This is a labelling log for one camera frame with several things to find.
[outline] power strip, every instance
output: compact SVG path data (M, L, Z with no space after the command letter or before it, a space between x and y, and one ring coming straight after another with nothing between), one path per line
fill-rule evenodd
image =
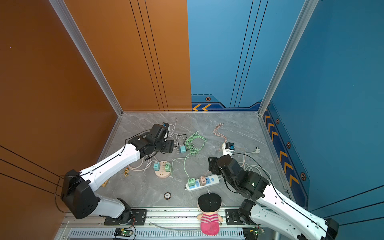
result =
M202 189L205 187L217 185L220 183L218 175L211 175L211 176L205 177L205 180L207 181L207 183L204 186L200 186L199 179L196 179L195 185L188 186L188 183L187 183L185 185L185 190L192 192L192 191L196 191L196 190L199 190L199 189Z

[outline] green cable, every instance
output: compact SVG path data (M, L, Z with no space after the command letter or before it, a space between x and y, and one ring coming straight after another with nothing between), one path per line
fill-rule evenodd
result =
M185 161L186 161L187 158L189 158L188 156L189 156L190 154L191 154L191 153L188 153L185 157L180 157L180 158L175 158L175 159L173 159L173 161L172 161L172 165L171 165L171 168L170 168L170 173L171 173L171 175L172 175L172 172L173 172L173 162L174 162L175 160L184 159L184 171L185 171L185 173L187 174L188 179L189 179L189 175L188 175L187 171L185 170Z
M200 148L196 148L195 145L193 144L193 140L195 139L198 139L200 138L201 140L204 141L203 145L200 147ZM186 141L185 141L185 146L192 146L191 148L186 148L187 150L189 150L189 153L185 156L185 157L181 157L181 158L176 158L172 161L172 166L171 166L171 174L172 174L172 171L173 171L173 162L175 160L178 160L178 159L184 159L184 172L185 174L188 176L188 179L189 178L189 175L187 173L187 171L185 170L185 161L187 160L187 158L189 158L189 155L193 155L193 156L196 156L199 154L199 152L201 151L201 149L203 148L204 144L207 142L207 140L205 139L205 137L199 135L197 132L195 132L194 134L192 134Z
M193 140L195 139L198 139L200 138L201 140L203 140L203 145L200 147L200 148L196 148L195 145L193 144ZM203 148L204 144L207 142L207 140L205 139L205 137L199 135L197 132L195 132L194 134L192 134L186 141L185 141L185 145L186 146L192 146L191 148L187 148L187 150L190 151L190 153L195 156L195 155L198 155L199 154L199 151Z

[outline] orange wall panel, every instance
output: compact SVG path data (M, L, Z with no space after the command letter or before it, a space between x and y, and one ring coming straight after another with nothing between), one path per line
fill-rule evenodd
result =
M191 110L187 1L146 1L170 111Z
M0 147L2 239L49 240L57 175L94 164L117 116L49 1L0 1L0 30L0 145L53 172Z
M124 111L190 110L186 0L65 0Z

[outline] blue charger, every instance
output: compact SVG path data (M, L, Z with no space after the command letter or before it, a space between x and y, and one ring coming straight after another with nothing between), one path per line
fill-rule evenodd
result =
M179 153L185 153L186 151L185 146L179 146Z
M153 169L154 169L155 171L159 171L159 170L160 170L160 163L159 163L159 162L155 163L155 164L153 165Z

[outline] pink striped shirt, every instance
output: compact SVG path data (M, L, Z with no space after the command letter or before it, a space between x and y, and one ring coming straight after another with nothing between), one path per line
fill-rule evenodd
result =
M218 215L217 214L214 214L214 215L207 215L207 214L203 214L201 216L201 222L205 222L205 223L211 223L211 222L218 222Z

